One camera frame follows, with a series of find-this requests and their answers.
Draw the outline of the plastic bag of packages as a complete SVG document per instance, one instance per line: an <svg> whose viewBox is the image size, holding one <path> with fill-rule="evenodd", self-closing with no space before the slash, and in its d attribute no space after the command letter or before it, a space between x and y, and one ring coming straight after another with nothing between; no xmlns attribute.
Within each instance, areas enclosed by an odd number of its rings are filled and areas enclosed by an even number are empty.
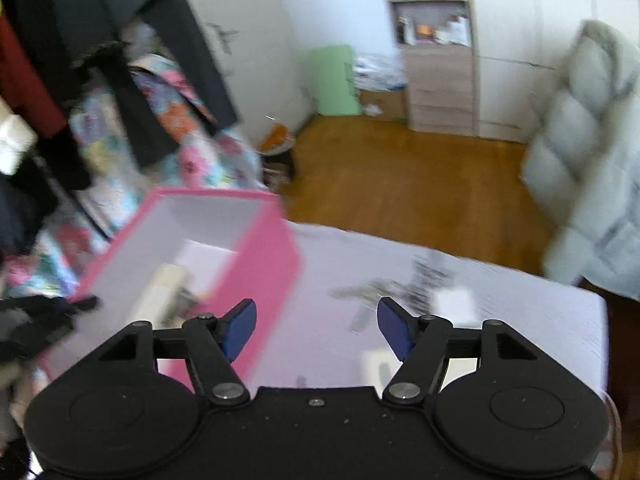
<svg viewBox="0 0 640 480"><path fill-rule="evenodd" d="M358 90L399 90L407 84L405 65L398 56L360 54L355 58L354 81Z"/></svg>

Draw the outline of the white patterned bed sheet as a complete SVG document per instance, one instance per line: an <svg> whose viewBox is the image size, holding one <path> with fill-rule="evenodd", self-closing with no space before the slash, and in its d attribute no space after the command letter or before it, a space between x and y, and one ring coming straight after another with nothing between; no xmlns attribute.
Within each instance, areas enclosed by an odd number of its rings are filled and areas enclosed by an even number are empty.
<svg viewBox="0 0 640 480"><path fill-rule="evenodd" d="M400 365L376 322L383 296L457 327L506 322L592 390L605 390L608 322L593 292L328 226L291 229L303 271L246 378L252 390L383 389Z"/></svg>

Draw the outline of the pink cardboard box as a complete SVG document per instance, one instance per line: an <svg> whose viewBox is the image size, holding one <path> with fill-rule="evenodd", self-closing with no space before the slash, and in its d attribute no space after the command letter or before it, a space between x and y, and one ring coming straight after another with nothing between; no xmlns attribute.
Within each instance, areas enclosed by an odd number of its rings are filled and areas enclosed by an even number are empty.
<svg viewBox="0 0 640 480"><path fill-rule="evenodd" d="M255 301L253 335L232 366L249 384L260 352L280 318L302 260L278 196L247 190L161 188L89 264L76 295L101 305L78 316L75 329L38 361L49 379L128 325L162 266L186 272L192 313L225 314Z"/></svg>

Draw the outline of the light wood wardrobe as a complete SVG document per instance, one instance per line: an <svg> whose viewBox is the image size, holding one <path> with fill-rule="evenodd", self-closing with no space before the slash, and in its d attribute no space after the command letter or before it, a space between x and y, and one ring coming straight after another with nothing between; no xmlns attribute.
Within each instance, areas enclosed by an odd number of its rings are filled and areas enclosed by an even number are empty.
<svg viewBox="0 0 640 480"><path fill-rule="evenodd" d="M604 0L471 0L475 134L524 142L534 85L561 66L584 21L603 17Z"/></svg>

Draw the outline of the floral quilt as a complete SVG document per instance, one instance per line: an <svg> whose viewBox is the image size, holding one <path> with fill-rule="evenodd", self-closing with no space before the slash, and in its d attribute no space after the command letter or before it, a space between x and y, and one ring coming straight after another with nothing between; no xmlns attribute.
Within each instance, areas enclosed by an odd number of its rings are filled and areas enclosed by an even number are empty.
<svg viewBox="0 0 640 480"><path fill-rule="evenodd" d="M171 153L143 167L122 123L114 92L93 87L70 115L70 130L49 139L43 151L63 169L74 162L88 171L82 190L63 188L50 176L54 201L29 250L1 254L5 297L70 296L89 263L102 254L153 188L262 187L262 165L237 128L219 129L202 100L169 58L149 54L130 66Z"/></svg>

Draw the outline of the small waste bin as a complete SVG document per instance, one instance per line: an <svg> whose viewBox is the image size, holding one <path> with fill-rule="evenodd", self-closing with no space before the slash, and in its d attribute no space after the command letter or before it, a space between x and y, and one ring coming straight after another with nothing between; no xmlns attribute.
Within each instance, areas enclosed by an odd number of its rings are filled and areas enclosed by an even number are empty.
<svg viewBox="0 0 640 480"><path fill-rule="evenodd" d="M295 136L280 122L272 124L269 133L259 144L262 180L270 192L279 192L283 185L295 179L297 169L293 155L294 145Z"/></svg>

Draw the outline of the wooden shelf cabinet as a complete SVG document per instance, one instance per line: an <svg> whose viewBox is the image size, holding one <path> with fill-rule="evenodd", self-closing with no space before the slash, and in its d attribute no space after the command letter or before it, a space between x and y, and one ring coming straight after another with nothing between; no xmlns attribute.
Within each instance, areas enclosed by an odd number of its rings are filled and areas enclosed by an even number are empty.
<svg viewBox="0 0 640 480"><path fill-rule="evenodd" d="M416 132L475 133L471 0L386 0Z"/></svg>

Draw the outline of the cream flat box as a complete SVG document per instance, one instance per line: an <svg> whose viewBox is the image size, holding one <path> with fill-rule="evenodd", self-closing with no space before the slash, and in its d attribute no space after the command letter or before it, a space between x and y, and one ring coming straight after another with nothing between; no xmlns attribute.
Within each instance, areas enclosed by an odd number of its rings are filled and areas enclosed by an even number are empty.
<svg viewBox="0 0 640 480"><path fill-rule="evenodd" d="M131 319L150 322L154 328L176 327L195 302L186 288L190 279L184 266L173 263L159 266L134 305Z"/></svg>

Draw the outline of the dark hanging garment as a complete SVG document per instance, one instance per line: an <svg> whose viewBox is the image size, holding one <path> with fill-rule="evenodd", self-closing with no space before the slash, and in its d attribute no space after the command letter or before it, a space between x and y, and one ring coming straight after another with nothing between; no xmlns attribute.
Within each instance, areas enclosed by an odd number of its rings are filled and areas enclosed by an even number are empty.
<svg viewBox="0 0 640 480"><path fill-rule="evenodd" d="M97 70L114 93L132 154L141 168L160 162L179 143L160 124L134 83L125 32L145 25L177 63L204 104L211 136L238 121L224 78L188 0L53 0L56 24L74 66Z"/></svg>

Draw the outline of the grey puffer jacket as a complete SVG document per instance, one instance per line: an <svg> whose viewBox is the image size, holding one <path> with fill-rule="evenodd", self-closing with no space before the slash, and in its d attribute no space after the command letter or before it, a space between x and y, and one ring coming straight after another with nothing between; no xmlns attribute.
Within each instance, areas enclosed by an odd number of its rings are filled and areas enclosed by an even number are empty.
<svg viewBox="0 0 640 480"><path fill-rule="evenodd" d="M521 179L553 226L544 276L638 299L638 47L583 22L530 105Z"/></svg>

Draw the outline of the red hanging garment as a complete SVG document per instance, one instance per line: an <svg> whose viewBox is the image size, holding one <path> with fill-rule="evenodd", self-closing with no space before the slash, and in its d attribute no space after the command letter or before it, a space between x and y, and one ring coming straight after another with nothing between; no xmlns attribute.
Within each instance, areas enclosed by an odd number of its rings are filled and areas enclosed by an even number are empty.
<svg viewBox="0 0 640 480"><path fill-rule="evenodd" d="M32 68L1 11L1 96L15 114L22 116L38 136L54 136L67 126L65 116Z"/></svg>

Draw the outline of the cream fleece jacket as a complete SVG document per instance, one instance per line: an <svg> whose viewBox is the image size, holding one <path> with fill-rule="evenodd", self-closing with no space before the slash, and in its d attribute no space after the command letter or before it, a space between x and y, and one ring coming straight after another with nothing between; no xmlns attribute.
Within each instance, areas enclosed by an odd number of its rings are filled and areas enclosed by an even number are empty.
<svg viewBox="0 0 640 480"><path fill-rule="evenodd" d="M37 136L6 102L0 103L0 171L13 176L37 143Z"/></svg>

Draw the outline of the brown cardboard box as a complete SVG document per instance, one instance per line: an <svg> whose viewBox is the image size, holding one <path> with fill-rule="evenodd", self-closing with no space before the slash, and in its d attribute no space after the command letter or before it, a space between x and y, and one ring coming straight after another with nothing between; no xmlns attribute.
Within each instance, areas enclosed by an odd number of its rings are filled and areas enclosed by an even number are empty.
<svg viewBox="0 0 640 480"><path fill-rule="evenodd" d="M406 122L407 104L406 92L401 90L390 91L359 91L362 114L382 122Z"/></svg>

